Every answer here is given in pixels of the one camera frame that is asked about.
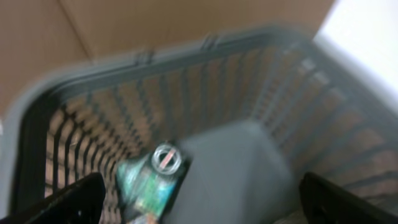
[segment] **basket bottom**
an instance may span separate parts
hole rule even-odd
[[[230,123],[180,147],[193,161],[164,223],[269,223],[296,208],[294,177],[261,125]]]

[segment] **white wall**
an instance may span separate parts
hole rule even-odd
[[[398,112],[398,0],[337,0],[314,41]]]

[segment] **gray plastic basket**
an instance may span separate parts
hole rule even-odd
[[[166,139],[193,154],[166,223],[276,221],[299,209],[308,170],[381,201],[398,189],[397,127],[295,32],[211,36],[76,69],[23,95],[4,123],[0,215],[100,171],[101,222],[118,223],[118,162]]]

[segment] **product package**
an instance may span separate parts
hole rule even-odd
[[[144,157],[120,162],[116,180],[122,220],[133,224],[159,223],[188,167],[188,157],[169,142],[159,144]]]

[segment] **brown cardboard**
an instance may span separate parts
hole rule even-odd
[[[0,1],[0,115],[50,70],[87,60],[63,9],[54,0]]]
[[[333,0],[61,0],[94,58],[274,21],[318,29]]]

